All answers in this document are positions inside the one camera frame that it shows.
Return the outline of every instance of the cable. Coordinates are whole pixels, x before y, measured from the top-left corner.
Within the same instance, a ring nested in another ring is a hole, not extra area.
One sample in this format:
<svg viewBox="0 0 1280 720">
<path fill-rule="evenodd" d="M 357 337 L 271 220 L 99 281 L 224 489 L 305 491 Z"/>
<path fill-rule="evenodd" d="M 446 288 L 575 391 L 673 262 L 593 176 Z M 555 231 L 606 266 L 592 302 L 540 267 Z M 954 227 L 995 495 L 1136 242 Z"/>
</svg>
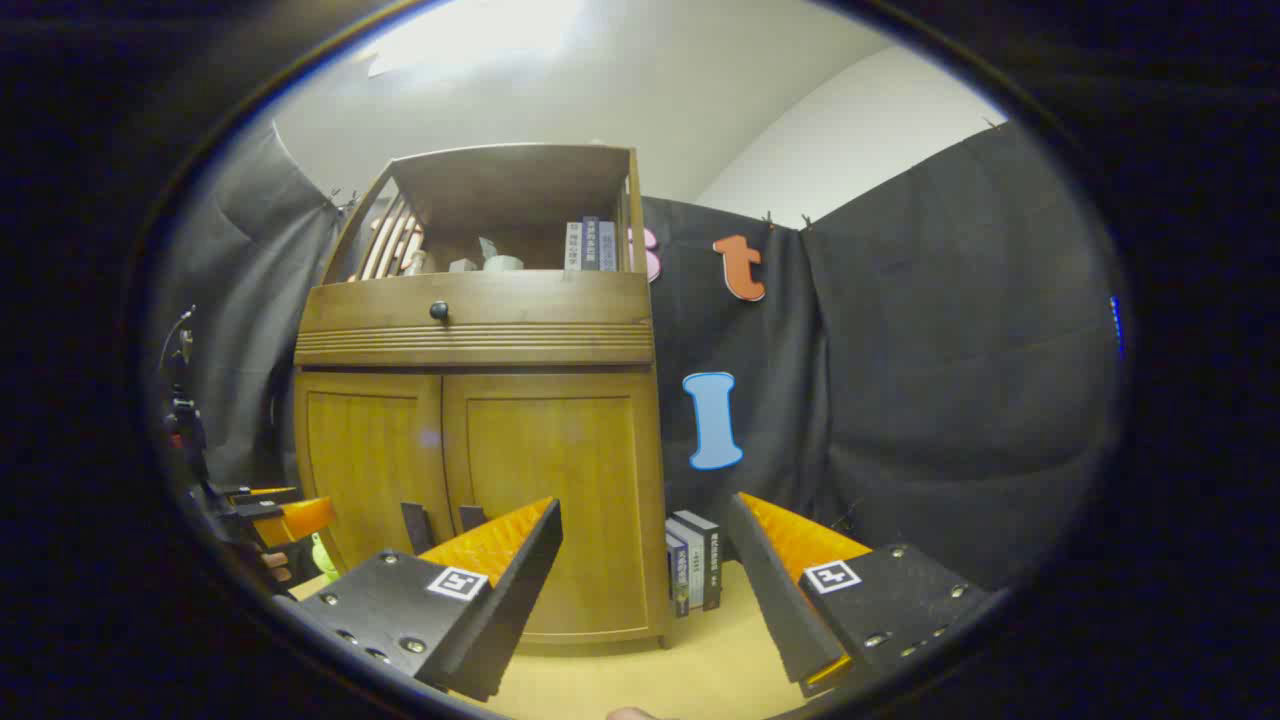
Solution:
<svg viewBox="0 0 1280 720">
<path fill-rule="evenodd" d="M 186 313 L 183 313 L 182 315 L 178 315 L 178 322 L 174 323 L 172 328 L 169 328 L 169 334 L 164 336 L 164 345 L 160 346 L 160 360 L 156 361 L 156 372 L 157 373 L 164 369 L 164 352 L 165 352 L 165 350 L 169 350 L 169 341 L 173 340 L 174 331 L 177 331 L 178 325 L 180 325 L 182 323 L 184 323 L 187 320 L 187 318 L 189 318 L 191 314 L 195 313 L 195 311 L 196 311 L 196 305 L 192 304 L 191 307 Z"/>
</svg>

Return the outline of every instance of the yellow floor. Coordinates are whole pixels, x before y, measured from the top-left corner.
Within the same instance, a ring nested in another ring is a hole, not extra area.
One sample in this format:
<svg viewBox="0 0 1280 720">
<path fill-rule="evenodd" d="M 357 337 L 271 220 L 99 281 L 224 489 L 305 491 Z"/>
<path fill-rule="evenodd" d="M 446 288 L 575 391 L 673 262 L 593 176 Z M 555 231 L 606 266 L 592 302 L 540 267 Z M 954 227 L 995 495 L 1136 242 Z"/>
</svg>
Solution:
<svg viewBox="0 0 1280 720">
<path fill-rule="evenodd" d="M 637 641 L 608 650 L 517 652 L 502 691 L 480 705 L 518 720 L 604 720 L 635 706 L 684 720 L 769 717 L 804 703 L 787 682 L 739 562 L 722 565 L 718 610 L 673 621 L 668 650 Z"/>
</svg>

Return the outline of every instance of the blue letter i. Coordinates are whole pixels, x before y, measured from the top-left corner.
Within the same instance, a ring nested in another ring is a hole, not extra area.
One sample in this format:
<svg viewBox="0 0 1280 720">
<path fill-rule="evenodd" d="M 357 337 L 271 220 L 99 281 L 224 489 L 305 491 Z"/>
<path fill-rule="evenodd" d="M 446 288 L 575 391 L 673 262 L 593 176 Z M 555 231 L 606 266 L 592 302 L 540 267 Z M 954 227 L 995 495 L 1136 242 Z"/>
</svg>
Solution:
<svg viewBox="0 0 1280 720">
<path fill-rule="evenodd" d="M 685 378 L 684 384 L 685 392 L 694 396 L 694 421 L 698 423 L 698 452 L 689 459 L 689 464 L 696 470 L 717 470 L 741 460 L 742 448 L 733 445 L 728 415 L 733 375 L 694 373 Z"/>
</svg>

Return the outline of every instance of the cabinet drawer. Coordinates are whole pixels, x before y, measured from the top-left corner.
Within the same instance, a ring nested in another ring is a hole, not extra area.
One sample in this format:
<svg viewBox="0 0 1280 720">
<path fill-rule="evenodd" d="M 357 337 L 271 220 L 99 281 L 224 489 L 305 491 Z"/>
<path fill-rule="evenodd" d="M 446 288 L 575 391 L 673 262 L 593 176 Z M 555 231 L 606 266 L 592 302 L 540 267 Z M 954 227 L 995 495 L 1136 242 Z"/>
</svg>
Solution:
<svg viewBox="0 0 1280 720">
<path fill-rule="evenodd" d="M 448 305 L 444 320 L 429 314 Z M 297 365 L 632 365 L 653 361 L 639 273 L 433 273 L 312 288 Z"/>
</svg>

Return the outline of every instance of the ceiling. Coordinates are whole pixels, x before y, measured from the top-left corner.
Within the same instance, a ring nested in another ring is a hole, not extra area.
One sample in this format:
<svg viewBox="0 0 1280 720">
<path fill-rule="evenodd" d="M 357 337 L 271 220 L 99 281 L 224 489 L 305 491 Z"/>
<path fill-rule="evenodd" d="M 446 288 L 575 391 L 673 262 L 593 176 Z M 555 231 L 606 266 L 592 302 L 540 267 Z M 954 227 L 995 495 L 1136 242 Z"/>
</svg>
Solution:
<svg viewBox="0 0 1280 720">
<path fill-rule="evenodd" d="M 349 197 L 433 150 L 600 141 L 639 149 L 645 195 L 692 201 L 787 108 L 891 45 L 803 0 L 554 0 L 554 23 L 465 3 L 488 6 L 479 27 L 430 9 L 399 31 L 417 64 L 381 72 L 384 50 L 370 77 L 376 54 L 353 51 L 269 109 L 317 187 Z"/>
</svg>

